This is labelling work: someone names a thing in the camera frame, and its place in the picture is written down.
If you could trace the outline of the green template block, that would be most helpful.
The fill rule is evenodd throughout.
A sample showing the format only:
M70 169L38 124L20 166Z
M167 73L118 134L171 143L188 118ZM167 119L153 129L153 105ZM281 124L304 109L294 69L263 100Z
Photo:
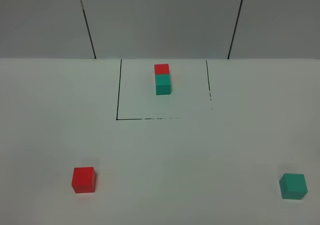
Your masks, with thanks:
M170 95L171 88L171 76L170 74L156 74L155 75L155 91L156 95Z

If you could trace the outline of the red template block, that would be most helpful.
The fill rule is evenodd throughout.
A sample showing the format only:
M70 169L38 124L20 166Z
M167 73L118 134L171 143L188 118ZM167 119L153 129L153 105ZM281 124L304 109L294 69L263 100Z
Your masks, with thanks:
M154 73L155 75L169 75L170 74L169 64L168 63L155 64Z

